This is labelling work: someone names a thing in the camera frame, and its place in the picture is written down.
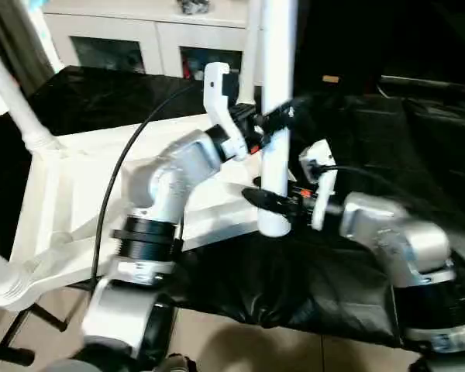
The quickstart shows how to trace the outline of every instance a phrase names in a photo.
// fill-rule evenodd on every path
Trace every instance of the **small object on cabinet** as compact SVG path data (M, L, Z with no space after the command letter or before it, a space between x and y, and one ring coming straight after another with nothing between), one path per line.
M177 0L184 14L206 13L210 0Z

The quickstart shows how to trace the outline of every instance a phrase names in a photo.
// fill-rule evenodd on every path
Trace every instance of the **white cabinet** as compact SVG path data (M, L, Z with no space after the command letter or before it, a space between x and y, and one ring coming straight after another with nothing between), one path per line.
M155 22L64 14L45 20L66 65L163 73Z
M214 0L197 15L182 14L176 0L50 0L43 7L64 64L180 78L200 78L212 61L239 71L247 9L248 0ZM257 85L260 58L259 50Z

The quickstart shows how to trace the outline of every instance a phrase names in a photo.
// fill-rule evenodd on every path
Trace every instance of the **glass cabinet door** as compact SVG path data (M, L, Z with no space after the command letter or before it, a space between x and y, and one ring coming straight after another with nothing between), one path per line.
M203 80L205 66L211 62L225 62L231 72L241 70L242 53L236 50L219 50L180 46L183 78Z
M66 65L163 73L155 22L65 14L45 20Z

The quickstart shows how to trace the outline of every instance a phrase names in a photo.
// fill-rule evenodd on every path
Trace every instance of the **white bracket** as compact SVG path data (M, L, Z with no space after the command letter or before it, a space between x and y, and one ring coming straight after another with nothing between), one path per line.
M331 149L325 139L321 139L312 146L304 149L300 154L299 160L307 180L311 184L317 184L319 186L316 192L315 207L312 213L312 228L320 231L324 225L329 197L334 194L334 184L336 183L338 171L329 170L320 177L315 178L312 175L309 163L315 161L318 165L336 165L336 162L332 157Z
M248 155L243 134L229 114L228 98L222 94L222 76L229 73L229 65L222 62L213 62L205 66L205 86L203 89L203 105L212 124L219 124L229 139L222 144L227 157L243 160Z

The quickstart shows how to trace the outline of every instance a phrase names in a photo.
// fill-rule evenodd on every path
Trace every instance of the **curtain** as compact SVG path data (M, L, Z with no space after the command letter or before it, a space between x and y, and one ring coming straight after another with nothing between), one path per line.
M0 0L0 56L26 95L54 74L21 0Z

